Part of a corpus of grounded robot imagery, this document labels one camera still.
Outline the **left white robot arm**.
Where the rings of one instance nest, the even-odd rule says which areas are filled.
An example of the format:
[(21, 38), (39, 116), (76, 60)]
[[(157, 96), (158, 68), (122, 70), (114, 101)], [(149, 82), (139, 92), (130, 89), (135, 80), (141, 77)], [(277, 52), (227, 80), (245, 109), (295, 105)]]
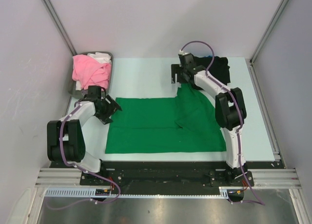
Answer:
[(72, 112), (57, 121), (47, 124), (47, 156), (49, 161), (64, 163), (85, 173), (91, 172), (91, 180), (104, 184), (108, 173), (101, 169), (101, 159), (87, 152), (82, 127), (92, 118), (103, 125), (113, 122), (111, 117), (121, 106), (107, 94), (105, 88), (91, 85), (83, 98), (79, 99)]

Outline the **green t-shirt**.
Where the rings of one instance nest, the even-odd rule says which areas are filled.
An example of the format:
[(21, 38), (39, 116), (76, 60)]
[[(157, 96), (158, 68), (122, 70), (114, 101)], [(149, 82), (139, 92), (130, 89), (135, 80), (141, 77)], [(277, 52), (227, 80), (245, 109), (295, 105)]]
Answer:
[(105, 152), (224, 152), (225, 139), (215, 108), (188, 84), (172, 98), (117, 98), (122, 110), (112, 116)]

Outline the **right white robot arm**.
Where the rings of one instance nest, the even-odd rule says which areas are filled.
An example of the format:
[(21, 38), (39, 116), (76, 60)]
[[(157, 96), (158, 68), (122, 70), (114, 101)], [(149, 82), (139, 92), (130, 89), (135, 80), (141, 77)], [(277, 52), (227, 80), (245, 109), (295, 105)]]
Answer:
[(242, 150), (242, 128), (247, 117), (243, 93), (215, 78), (203, 65), (196, 64), (191, 53), (180, 50), (180, 64), (171, 65), (172, 83), (187, 83), (203, 90), (215, 101), (215, 119), (226, 142), (225, 181), (237, 185), (248, 171)]

